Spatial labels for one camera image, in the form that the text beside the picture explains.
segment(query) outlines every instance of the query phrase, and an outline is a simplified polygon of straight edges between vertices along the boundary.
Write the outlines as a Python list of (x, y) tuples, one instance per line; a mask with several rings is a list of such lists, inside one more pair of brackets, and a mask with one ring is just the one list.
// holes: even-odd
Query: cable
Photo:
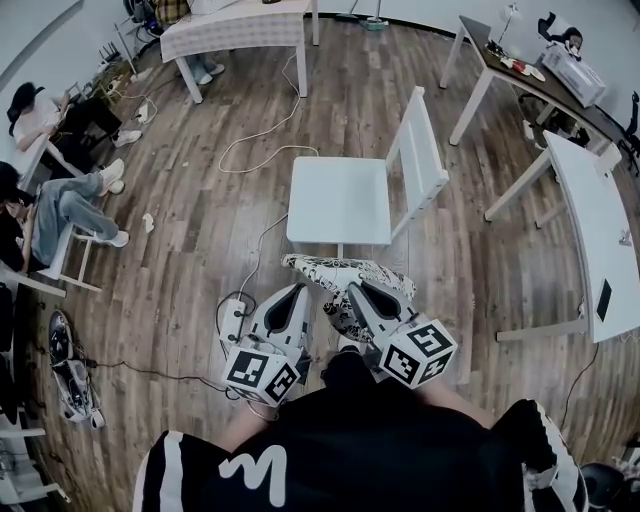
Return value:
[(129, 99), (129, 100), (135, 100), (137, 98), (144, 98), (149, 103), (151, 103), (151, 106), (154, 108), (153, 115), (151, 117), (149, 117), (149, 119), (147, 119), (142, 124), (149, 124), (151, 121), (153, 121), (153, 118), (156, 117), (156, 115), (158, 113), (158, 107), (156, 107), (155, 103), (153, 103), (153, 101), (151, 101), (146, 94), (139, 94), (137, 96), (126, 96), (125, 94), (122, 94), (120, 91), (117, 91), (116, 89), (111, 89), (109, 92), (115, 92), (118, 96), (120, 96), (123, 99), (126, 98), (126, 99)]
[(224, 360), (225, 361), (229, 357), (229, 352), (227, 351), (227, 347), (225, 347), (224, 342), (222, 341), (222, 338), (220, 338), (220, 319), (219, 319), (220, 308), (222, 307), (222, 305), (226, 301), (228, 301), (233, 295), (236, 295), (236, 294), (238, 295), (238, 298), (240, 298), (242, 295), (244, 295), (245, 297), (249, 298), (251, 300), (251, 302), (253, 302), (253, 308), (251, 308), (251, 311), (249, 311), (248, 313), (244, 313), (242, 315), (242, 317), (243, 317), (242, 323), (244, 323), (244, 317), (251, 316), (253, 314), (253, 312), (256, 310), (256, 308), (258, 307), (256, 299), (254, 299), (248, 293), (244, 293), (244, 292), (241, 292), (241, 291), (233, 291), (233, 292), (229, 293), (224, 299), (222, 299), (220, 301), (220, 303), (216, 307), (216, 330), (218, 331), (218, 341), (220, 342), (220, 347), (222, 348), (222, 353), (224, 354)]
[(242, 286), (240, 287), (240, 291), (238, 293), (238, 298), (240, 298), (240, 295), (242, 294), (242, 292), (244, 291), (244, 287), (247, 286), (247, 283), (249, 282), (249, 279), (251, 279), (253, 277), (253, 275), (258, 271), (258, 267), (260, 266), (260, 256), (262, 253), (262, 238), (264, 237), (264, 235), (267, 234), (267, 232), (277, 226), (278, 224), (280, 224), (284, 219), (286, 219), (289, 216), (288, 213), (285, 213), (282, 217), (280, 217), (277, 221), (275, 221), (273, 224), (271, 224), (271, 226), (269, 226), (267, 229), (265, 229), (262, 234), (260, 235), (260, 238), (258, 238), (258, 261), (256, 262), (256, 266), (253, 269), (253, 272), (251, 272), (251, 274), (249, 274), (247, 276), (247, 278), (244, 280), (244, 282), (242, 283)]
[(573, 388), (576, 386), (576, 384), (580, 380), (580, 377), (582, 377), (582, 374), (586, 372), (589, 368), (591, 368), (593, 363), (595, 363), (599, 350), (600, 350), (600, 344), (598, 343), (596, 345), (596, 352), (595, 354), (593, 354), (593, 359), (591, 359), (591, 362), (582, 369), (582, 371), (576, 377), (576, 380), (574, 380), (573, 384), (571, 384), (571, 388), (569, 389), (569, 394), (567, 395), (567, 402), (564, 404), (564, 416), (562, 416), (562, 423), (560, 423), (560, 432), (562, 432), (562, 429), (564, 429), (564, 422), (567, 419), (567, 413), (569, 412), (569, 399), (571, 398), (571, 393), (573, 393)]
[(298, 99), (296, 100), (296, 104), (294, 105), (293, 110), (291, 111), (291, 114), (289, 114), (288, 117), (284, 118), (282, 121), (280, 121), (277, 125), (275, 125), (273, 128), (271, 128), (269, 130), (266, 130), (266, 131), (260, 132), (260, 133), (256, 133), (255, 135), (250, 135), (249, 137), (243, 137), (242, 139), (238, 139), (236, 141), (233, 141), (231, 143), (231, 145), (222, 154), (222, 156), (220, 157), (220, 160), (218, 160), (218, 170), (220, 172), (224, 172), (224, 173), (227, 173), (227, 174), (246, 174), (248, 172), (257, 171), (261, 167), (264, 167), (266, 164), (268, 164), (283, 149), (310, 149), (311, 151), (314, 151), (316, 153), (316, 156), (320, 156), (320, 153), (318, 152), (318, 150), (316, 148), (312, 148), (311, 146), (287, 145), (287, 146), (282, 146), (281, 148), (277, 149), (276, 152), (273, 153), (264, 162), (262, 162), (259, 165), (256, 165), (255, 167), (252, 167), (251, 169), (245, 169), (244, 171), (231, 171), (229, 169), (223, 169), (222, 168), (222, 162), (225, 159), (225, 157), (227, 156), (227, 153), (229, 153), (229, 151), (231, 151), (231, 148), (233, 148), (236, 144), (240, 144), (241, 142), (244, 142), (244, 141), (247, 141), (247, 140), (250, 140), (250, 139), (255, 139), (256, 137), (262, 137), (263, 135), (267, 135), (267, 134), (271, 133), (276, 128), (278, 128), (279, 126), (282, 126), (284, 123), (286, 123), (296, 113), (296, 110), (298, 109), (298, 105), (300, 104), (300, 99), (301, 99), (300, 91), (298, 91), (298, 88), (295, 85), (293, 85), (293, 83), (291, 82), (291, 80), (289, 80), (289, 77), (285, 73), (285, 70), (287, 69), (287, 66), (289, 65), (289, 62), (291, 62), (291, 59), (293, 59), (293, 57), (295, 57), (295, 55), (296, 54), (294, 53), (293, 55), (291, 55), (291, 57), (289, 57), (287, 59), (287, 63), (284, 65), (284, 67), (282, 68), (282, 71), (281, 71), (282, 76), (285, 77), (287, 82), (289, 82), (289, 85), (293, 88), (294, 91), (296, 91), (296, 95), (298, 96)]
[(198, 377), (198, 376), (194, 376), (194, 375), (183, 375), (181, 377), (175, 377), (173, 375), (168, 375), (166, 373), (162, 373), (162, 372), (159, 372), (157, 370), (142, 370), (140, 368), (136, 368), (135, 366), (130, 365), (129, 363), (127, 363), (124, 360), (120, 361), (118, 363), (108, 364), (108, 363), (99, 363), (98, 361), (95, 361), (93, 359), (87, 359), (86, 360), (86, 364), (87, 364), (87, 366), (89, 368), (98, 368), (98, 367), (102, 367), (102, 368), (117, 368), (118, 366), (126, 366), (130, 370), (133, 370), (133, 371), (138, 372), (138, 373), (159, 375), (160, 377), (164, 377), (165, 379), (170, 379), (170, 380), (199, 380), (205, 386), (208, 386), (211, 389), (215, 389), (219, 393), (225, 393), (226, 394), (226, 388), (225, 389), (219, 388), (215, 384), (213, 384), (211, 381), (208, 381), (207, 379), (205, 379), (203, 377)]

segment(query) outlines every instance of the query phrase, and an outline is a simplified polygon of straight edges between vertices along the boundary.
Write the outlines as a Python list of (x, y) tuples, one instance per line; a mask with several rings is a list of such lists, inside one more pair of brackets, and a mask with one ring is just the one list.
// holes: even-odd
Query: white logo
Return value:
[(222, 478), (231, 478), (238, 468), (244, 468), (244, 485), (254, 490), (260, 487), (271, 467), (269, 501), (274, 507), (282, 507), (285, 499), (285, 476), (287, 471), (287, 452), (280, 445), (269, 446), (258, 462), (248, 453), (236, 456), (232, 461), (225, 460), (218, 469)]

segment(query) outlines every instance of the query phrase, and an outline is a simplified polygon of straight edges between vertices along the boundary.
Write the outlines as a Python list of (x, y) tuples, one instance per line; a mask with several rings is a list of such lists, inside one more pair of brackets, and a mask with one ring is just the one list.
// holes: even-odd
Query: black cable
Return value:
[(569, 412), (569, 399), (571, 398), (571, 393), (573, 393), (573, 388), (576, 387), (576, 384), (580, 380), (580, 377), (582, 377), (582, 374), (586, 372), (589, 368), (591, 368), (593, 363), (596, 362), (596, 357), (598, 356), (598, 350), (600, 350), (599, 343), (596, 345), (596, 352), (595, 354), (593, 354), (593, 359), (591, 359), (591, 362), (582, 369), (582, 371), (576, 377), (576, 380), (574, 380), (573, 384), (571, 384), (571, 388), (569, 389), (569, 394), (567, 395), (567, 402), (564, 404), (564, 416), (562, 416), (562, 423), (560, 423), (560, 432), (562, 432), (562, 429), (564, 428), (564, 422), (567, 419), (567, 413)]
[(251, 311), (244, 313), (242, 315), (242, 322), (244, 323), (244, 319), (248, 316), (253, 315), (253, 313), (255, 312), (256, 308), (258, 307), (258, 303), (256, 302), (256, 299), (254, 299), (251, 295), (249, 295), (246, 292), (241, 292), (241, 291), (235, 291), (235, 292), (231, 292), (230, 294), (228, 294), (224, 299), (222, 299), (220, 301), (220, 303), (218, 304), (218, 306), (216, 307), (216, 330), (218, 331), (218, 341), (220, 342), (220, 347), (222, 347), (222, 353), (224, 354), (224, 360), (227, 360), (227, 357), (229, 356), (229, 353), (227, 352), (227, 347), (224, 346), (224, 342), (222, 341), (222, 338), (220, 338), (220, 320), (219, 320), (219, 316), (220, 316), (220, 308), (222, 307), (222, 305), (227, 302), (231, 297), (233, 297), (234, 295), (237, 295), (238, 298), (245, 296), (247, 297), (252, 303), (253, 303), (253, 307), (251, 308)]
[(194, 376), (194, 375), (183, 375), (181, 377), (175, 377), (173, 375), (167, 375), (166, 373), (162, 373), (159, 372), (157, 370), (142, 370), (140, 368), (136, 368), (135, 366), (131, 366), (129, 363), (127, 363), (126, 361), (120, 361), (118, 363), (112, 363), (112, 364), (107, 364), (107, 363), (99, 363), (98, 361), (95, 361), (93, 359), (87, 359), (86, 360), (86, 364), (89, 368), (98, 368), (98, 367), (103, 367), (103, 368), (117, 368), (118, 366), (126, 366), (127, 368), (129, 368), (130, 370), (133, 370), (135, 372), (138, 373), (146, 373), (146, 374), (151, 374), (151, 375), (159, 375), (160, 377), (164, 377), (165, 379), (170, 379), (170, 380), (199, 380), (200, 382), (202, 382), (205, 386), (210, 387), (211, 389), (215, 389), (218, 393), (224, 393), (225, 395), (227, 394), (227, 389), (222, 389), (219, 388), (217, 386), (215, 386), (214, 384), (212, 384), (210, 381), (208, 381), (207, 379), (204, 379), (202, 377), (198, 377), (198, 376)]

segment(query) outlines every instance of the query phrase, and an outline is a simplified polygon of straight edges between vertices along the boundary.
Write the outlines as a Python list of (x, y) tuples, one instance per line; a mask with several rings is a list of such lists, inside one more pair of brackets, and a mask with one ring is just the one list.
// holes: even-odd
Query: bag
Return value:
[(0, 283), (0, 352), (11, 350), (13, 338), (13, 297), (11, 290)]

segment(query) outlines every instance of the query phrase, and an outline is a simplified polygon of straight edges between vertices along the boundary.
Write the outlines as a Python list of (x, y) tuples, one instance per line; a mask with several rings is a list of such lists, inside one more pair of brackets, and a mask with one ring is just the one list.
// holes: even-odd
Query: phone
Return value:
[(611, 300), (611, 285), (609, 281), (604, 280), (604, 285), (602, 286), (602, 292), (600, 293), (600, 300), (598, 301), (598, 307), (596, 308), (596, 313), (600, 317), (600, 320), (604, 322), (604, 317), (607, 316), (607, 309), (609, 309), (609, 301)]

